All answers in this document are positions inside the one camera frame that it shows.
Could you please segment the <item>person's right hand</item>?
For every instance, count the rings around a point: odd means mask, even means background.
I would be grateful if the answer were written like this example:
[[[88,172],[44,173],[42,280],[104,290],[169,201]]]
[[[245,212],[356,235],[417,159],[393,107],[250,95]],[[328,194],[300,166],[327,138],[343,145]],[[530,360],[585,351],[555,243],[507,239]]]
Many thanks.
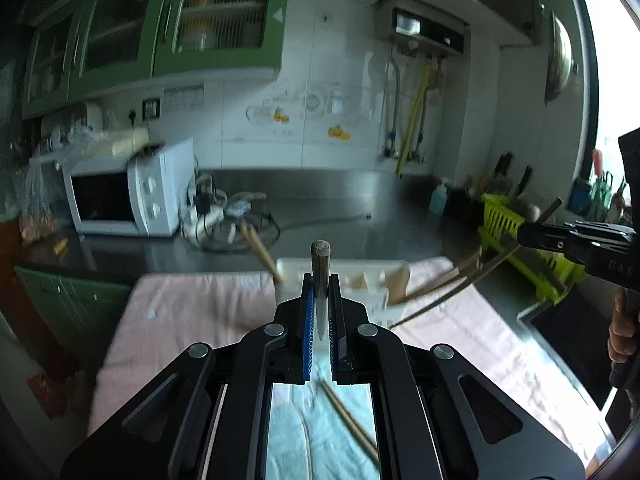
[[[614,364],[624,364],[634,354],[634,340],[639,328],[639,315],[628,309],[627,293],[620,289],[614,298],[614,310],[608,326],[608,356]]]

